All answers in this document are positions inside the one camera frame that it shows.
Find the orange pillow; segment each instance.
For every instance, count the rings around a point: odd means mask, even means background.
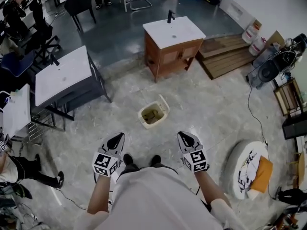
[[[265,157],[260,157],[259,167],[257,169],[256,178],[251,184],[251,189],[265,193],[268,187],[270,177],[273,172],[273,164]]]

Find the white wall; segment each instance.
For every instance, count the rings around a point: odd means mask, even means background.
[[[234,0],[258,19],[260,35],[269,38],[278,30],[284,38],[307,34],[307,0]]]

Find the sink cabinet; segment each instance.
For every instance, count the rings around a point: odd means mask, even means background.
[[[145,64],[155,82],[172,72],[188,70],[206,37],[187,17],[176,18],[171,24],[163,20],[143,27]]]

